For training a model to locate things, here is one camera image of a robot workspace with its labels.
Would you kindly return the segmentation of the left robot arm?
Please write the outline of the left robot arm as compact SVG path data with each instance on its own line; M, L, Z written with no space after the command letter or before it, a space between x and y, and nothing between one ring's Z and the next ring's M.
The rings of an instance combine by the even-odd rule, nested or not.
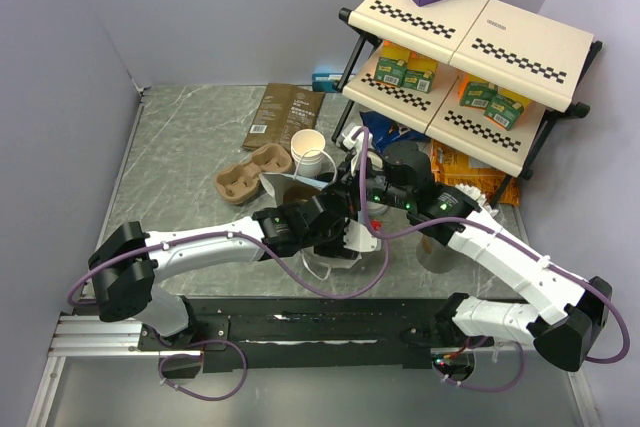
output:
M189 304L165 291L165 280L234 262L259 262L341 239L357 217L342 194L321 192L305 202L268 207L236 221L181 232L145 232L121 225L89 261L99 318L135 318L177 349L198 334Z

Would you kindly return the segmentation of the white paper cup stack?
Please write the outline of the white paper cup stack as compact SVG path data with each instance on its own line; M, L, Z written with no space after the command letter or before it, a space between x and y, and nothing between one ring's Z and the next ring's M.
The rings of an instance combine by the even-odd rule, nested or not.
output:
M313 129L296 132L290 141L290 152L295 163L295 173L312 178L321 172L326 146L324 136Z

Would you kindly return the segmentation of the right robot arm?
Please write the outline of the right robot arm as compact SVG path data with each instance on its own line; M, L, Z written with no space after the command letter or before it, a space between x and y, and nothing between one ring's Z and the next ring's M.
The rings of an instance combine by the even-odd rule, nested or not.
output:
M534 251L496 221L479 189L435 181L413 142L392 144L382 170L370 171L369 139L358 129L343 140L346 175L333 183L349 186L359 223L380 240L414 232L430 237L486 268L523 299L507 304L453 295L436 323L444 343L493 337L527 344L568 372L595 360L589 352L608 317L620 316L609 283L586 280Z

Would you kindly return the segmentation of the separated brown cup carrier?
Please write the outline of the separated brown cup carrier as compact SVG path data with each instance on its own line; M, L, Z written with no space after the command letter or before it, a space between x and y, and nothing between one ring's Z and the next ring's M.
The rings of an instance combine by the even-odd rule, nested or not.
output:
M309 185L293 185L286 189L283 194L282 203L294 203L294 202L307 202L315 195L319 194L320 190Z

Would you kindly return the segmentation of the light blue paper bag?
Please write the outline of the light blue paper bag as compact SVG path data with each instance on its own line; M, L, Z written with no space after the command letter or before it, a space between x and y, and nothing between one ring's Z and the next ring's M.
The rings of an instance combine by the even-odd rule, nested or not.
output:
M259 214L263 243L280 257L301 256L309 273L347 270L361 260L349 242L360 237L357 208L347 183L319 182L294 172L284 148L270 144L254 157L262 187L276 207Z

